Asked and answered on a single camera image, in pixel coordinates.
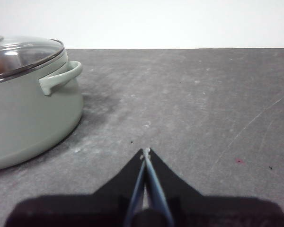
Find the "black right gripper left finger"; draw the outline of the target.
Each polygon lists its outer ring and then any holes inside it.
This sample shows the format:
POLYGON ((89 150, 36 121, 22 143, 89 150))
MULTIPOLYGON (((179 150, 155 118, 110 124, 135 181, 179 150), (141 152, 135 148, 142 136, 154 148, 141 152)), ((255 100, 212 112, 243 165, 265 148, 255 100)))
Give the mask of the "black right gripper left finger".
POLYGON ((91 194, 41 195, 19 202, 7 227, 120 227, 131 204, 142 166, 142 149, 91 194))

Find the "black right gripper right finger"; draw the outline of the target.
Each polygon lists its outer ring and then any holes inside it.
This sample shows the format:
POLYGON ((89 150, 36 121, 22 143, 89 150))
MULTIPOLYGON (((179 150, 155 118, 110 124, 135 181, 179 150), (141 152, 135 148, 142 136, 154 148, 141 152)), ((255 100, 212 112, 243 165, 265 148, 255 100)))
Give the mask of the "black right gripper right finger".
POLYGON ((206 196, 154 152, 148 155, 177 227, 284 227, 280 206, 256 197, 206 196))

